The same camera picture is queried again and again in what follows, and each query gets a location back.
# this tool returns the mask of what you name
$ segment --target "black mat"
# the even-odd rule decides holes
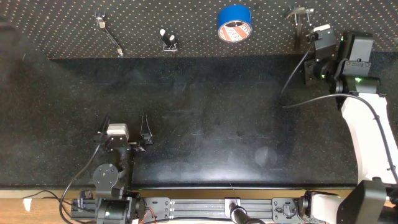
[[[228,44],[218,37],[217,17],[233,4],[252,13],[252,35]],[[315,9],[310,26],[303,18],[303,49],[294,50],[294,18],[285,19],[290,7]],[[307,48],[304,35],[316,26],[330,24],[336,41],[343,31],[375,35],[375,51],[398,51],[397,1],[379,0],[3,0],[6,17],[48,58],[117,57],[116,46],[96,26],[94,14],[105,12],[110,31],[126,57],[169,57],[162,51],[159,31],[164,28],[180,43],[177,57],[298,54]]]
[[[0,186],[66,186],[94,150],[103,116],[155,146],[135,157],[135,188],[347,187],[357,179],[348,128],[334,100],[284,110],[279,92],[300,55],[53,60],[0,52]],[[398,55],[373,53],[397,137]],[[297,75],[284,102],[327,94]],[[92,187],[101,152],[76,188]]]

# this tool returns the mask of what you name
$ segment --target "roll of tape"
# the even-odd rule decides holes
[[[236,43],[247,39],[252,31],[251,12],[246,6],[228,6],[218,14],[221,40]]]

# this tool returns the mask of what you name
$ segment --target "orange and white label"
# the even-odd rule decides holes
[[[249,24],[244,23],[236,27],[223,26],[219,31],[218,35],[222,40],[227,42],[239,42],[246,39],[251,33],[251,27]]]

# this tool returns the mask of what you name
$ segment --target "pegboard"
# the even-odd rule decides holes
[[[252,12],[252,35],[230,44],[217,34],[217,17],[226,6],[242,4]],[[389,0],[2,0],[0,15],[12,22],[48,58],[117,57],[116,47],[96,26],[94,14],[105,12],[107,25],[125,57],[172,57],[162,51],[161,28],[177,36],[176,57],[299,54],[294,50],[295,22],[285,19],[290,7],[314,7],[310,27],[330,24],[336,41],[345,30],[374,34],[373,51],[398,51],[398,7]]]

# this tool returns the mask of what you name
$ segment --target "black table surface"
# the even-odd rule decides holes
[[[134,156],[133,186],[152,188],[352,187],[356,159],[333,99],[297,74],[301,55],[212,58],[47,60],[38,54],[0,62],[0,187],[60,189],[86,164],[106,113],[139,139],[148,115],[155,145]],[[373,53],[397,138],[398,54]],[[92,188],[99,152],[73,188]]]

